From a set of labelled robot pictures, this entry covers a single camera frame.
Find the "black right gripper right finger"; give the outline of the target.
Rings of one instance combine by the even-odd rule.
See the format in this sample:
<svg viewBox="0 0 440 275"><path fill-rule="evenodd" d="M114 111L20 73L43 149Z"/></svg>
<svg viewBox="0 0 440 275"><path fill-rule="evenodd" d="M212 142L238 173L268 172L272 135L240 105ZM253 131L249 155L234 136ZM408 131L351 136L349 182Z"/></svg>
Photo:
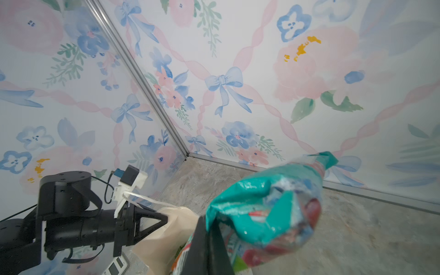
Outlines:
<svg viewBox="0 0 440 275"><path fill-rule="evenodd" d="M207 235L207 274L234 275L218 221L213 222Z"/></svg>

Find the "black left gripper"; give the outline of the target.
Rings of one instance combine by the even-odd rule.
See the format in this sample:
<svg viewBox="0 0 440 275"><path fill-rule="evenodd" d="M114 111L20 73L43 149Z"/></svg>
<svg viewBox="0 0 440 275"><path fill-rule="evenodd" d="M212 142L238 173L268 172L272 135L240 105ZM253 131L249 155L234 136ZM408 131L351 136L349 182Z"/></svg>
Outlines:
<svg viewBox="0 0 440 275"><path fill-rule="evenodd" d="M119 257L122 247L132 246L165 226L168 216L149 207L124 205L116 219L113 256Z"/></svg>

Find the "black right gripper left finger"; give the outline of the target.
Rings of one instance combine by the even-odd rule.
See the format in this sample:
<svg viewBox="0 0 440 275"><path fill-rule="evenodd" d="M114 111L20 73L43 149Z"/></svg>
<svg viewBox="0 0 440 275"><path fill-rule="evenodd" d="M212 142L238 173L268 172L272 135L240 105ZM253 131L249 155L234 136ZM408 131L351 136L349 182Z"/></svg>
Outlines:
<svg viewBox="0 0 440 275"><path fill-rule="evenodd" d="M207 275L207 231L204 216L200 216L181 275Z"/></svg>

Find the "white printed paper bag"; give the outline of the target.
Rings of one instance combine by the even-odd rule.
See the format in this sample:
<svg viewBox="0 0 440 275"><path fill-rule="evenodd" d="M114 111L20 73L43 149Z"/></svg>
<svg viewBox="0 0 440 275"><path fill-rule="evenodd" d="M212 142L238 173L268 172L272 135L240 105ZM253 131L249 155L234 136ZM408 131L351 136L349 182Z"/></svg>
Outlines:
<svg viewBox="0 0 440 275"><path fill-rule="evenodd" d="M131 251L148 267L148 275L170 275L176 253L192 236L199 215L187 207L158 201L153 203L163 206L157 211L167 215L168 222L140 242L134 242Z"/></svg>

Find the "teal snack packet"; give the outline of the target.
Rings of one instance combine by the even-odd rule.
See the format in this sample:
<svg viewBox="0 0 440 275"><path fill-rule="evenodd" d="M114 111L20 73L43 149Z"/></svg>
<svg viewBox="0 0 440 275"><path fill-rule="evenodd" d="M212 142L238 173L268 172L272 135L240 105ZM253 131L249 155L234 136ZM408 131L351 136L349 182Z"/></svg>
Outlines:
<svg viewBox="0 0 440 275"><path fill-rule="evenodd" d="M313 236L324 175L337 163L328 151L306 155L254 173L212 200L206 228L218 223L235 272L293 253Z"/></svg>

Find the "orange Fox's candy packet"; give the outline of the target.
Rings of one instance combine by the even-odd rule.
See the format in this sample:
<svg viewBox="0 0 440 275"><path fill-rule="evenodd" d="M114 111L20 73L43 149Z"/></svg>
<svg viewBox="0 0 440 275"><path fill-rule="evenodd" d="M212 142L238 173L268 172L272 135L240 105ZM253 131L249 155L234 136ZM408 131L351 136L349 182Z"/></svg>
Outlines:
<svg viewBox="0 0 440 275"><path fill-rule="evenodd" d="M193 236L190 236L188 241L184 245L182 245L177 251L175 261L171 266L171 270L170 270L171 275L182 274L184 265L187 260L187 255L189 254L189 250L191 248L192 240L193 240Z"/></svg>

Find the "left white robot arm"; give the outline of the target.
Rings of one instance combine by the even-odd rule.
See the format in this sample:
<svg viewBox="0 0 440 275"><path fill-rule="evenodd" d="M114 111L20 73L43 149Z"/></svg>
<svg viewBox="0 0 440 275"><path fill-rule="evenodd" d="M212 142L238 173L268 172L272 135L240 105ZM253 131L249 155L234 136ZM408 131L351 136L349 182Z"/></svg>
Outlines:
<svg viewBox="0 0 440 275"><path fill-rule="evenodd" d="M1 274L18 275L40 265L42 252L53 260L69 250L65 264L93 261L73 258L73 250L83 246L96 250L112 243L113 256L119 257L124 246L139 243L168 222L166 215L128 202L118 213L104 210L91 189L92 178L85 171L45 176L32 212L1 221Z"/></svg>

